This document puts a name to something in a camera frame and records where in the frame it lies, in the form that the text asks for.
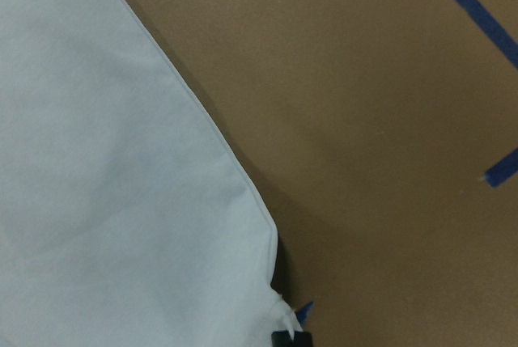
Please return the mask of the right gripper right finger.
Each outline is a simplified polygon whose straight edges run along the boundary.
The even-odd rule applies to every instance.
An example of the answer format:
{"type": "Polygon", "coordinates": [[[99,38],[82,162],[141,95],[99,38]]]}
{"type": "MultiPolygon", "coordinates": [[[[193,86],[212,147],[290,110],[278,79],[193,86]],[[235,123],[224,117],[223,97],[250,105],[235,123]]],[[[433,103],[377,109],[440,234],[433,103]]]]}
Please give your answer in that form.
{"type": "Polygon", "coordinates": [[[293,347],[312,347],[312,334],[310,332],[295,332],[293,347]]]}

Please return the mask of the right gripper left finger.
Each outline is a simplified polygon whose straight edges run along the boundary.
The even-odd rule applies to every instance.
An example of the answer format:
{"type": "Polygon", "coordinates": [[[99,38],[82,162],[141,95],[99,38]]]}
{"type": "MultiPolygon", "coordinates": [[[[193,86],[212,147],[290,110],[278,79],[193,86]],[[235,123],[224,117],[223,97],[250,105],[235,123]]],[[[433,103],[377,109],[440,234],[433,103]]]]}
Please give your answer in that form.
{"type": "Polygon", "coordinates": [[[275,331],[271,334],[271,343],[273,347],[291,347],[292,339],[288,331],[275,331]]]}

